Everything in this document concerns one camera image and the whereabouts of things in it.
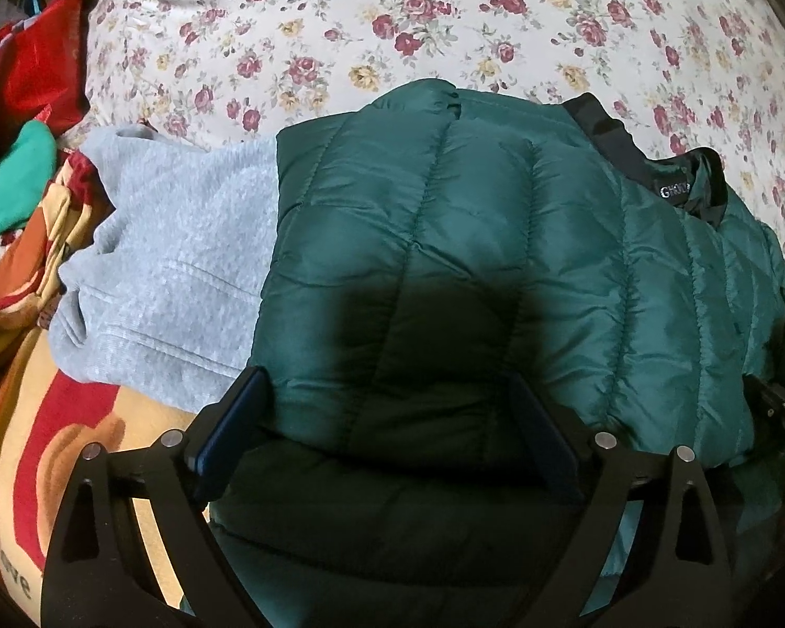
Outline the yellow red patterned blanket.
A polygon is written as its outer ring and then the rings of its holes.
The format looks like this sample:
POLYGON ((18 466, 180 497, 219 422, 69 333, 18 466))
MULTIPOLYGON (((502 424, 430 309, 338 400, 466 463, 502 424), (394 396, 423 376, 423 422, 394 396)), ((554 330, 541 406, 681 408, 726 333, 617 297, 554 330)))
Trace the yellow red patterned blanket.
POLYGON ((193 419, 127 387, 75 382, 50 354, 60 265, 90 244, 110 210, 95 166, 72 153, 0 260, 0 584, 32 621, 80 451, 90 442, 108 451, 144 448, 193 419))

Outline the white floral quilt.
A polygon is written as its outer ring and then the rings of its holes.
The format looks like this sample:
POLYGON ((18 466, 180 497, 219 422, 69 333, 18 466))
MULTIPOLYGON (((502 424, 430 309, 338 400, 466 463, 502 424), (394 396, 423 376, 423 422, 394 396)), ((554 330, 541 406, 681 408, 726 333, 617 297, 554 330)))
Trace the white floral quilt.
POLYGON ((708 146, 785 256, 785 25, 769 0, 97 0, 87 125, 212 148, 395 86, 590 92, 649 156, 708 146))

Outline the red garment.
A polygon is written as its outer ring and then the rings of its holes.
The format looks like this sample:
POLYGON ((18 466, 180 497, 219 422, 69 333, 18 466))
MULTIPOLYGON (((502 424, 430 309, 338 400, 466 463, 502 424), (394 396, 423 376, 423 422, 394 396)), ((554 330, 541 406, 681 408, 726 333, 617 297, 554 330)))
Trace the red garment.
POLYGON ((96 0, 52 0, 42 13, 0 28, 0 158, 32 119, 53 136, 79 124, 87 33, 96 0))

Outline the light grey fleece sweatshirt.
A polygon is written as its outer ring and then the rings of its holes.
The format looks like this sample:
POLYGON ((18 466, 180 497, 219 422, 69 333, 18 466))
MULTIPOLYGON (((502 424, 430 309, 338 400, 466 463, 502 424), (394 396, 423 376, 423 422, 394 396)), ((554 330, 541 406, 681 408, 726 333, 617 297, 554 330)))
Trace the light grey fleece sweatshirt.
POLYGON ((113 210, 59 268, 56 366, 187 412, 218 401, 251 354, 276 242, 276 142, 202 150, 147 126, 80 148, 113 210))

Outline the teal green garment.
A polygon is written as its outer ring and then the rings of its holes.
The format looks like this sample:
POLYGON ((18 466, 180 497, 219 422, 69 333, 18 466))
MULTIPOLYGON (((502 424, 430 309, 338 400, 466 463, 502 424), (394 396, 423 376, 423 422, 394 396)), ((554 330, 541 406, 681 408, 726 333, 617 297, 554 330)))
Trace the teal green garment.
POLYGON ((26 122, 0 160, 0 236, 28 222, 55 174, 56 140, 39 120, 26 122))

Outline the dark green quilted puffer jacket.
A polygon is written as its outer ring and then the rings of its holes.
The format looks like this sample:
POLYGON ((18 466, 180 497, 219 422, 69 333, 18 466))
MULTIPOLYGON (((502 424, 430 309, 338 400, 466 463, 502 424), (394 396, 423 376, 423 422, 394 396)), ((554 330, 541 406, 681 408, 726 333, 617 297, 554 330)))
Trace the dark green quilted puffer jacket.
POLYGON ((536 402, 709 469, 755 570, 785 472, 785 259, 719 156, 651 160, 590 96, 418 81, 277 138, 251 360, 275 406, 211 528, 276 626, 502 626, 584 510, 536 402))

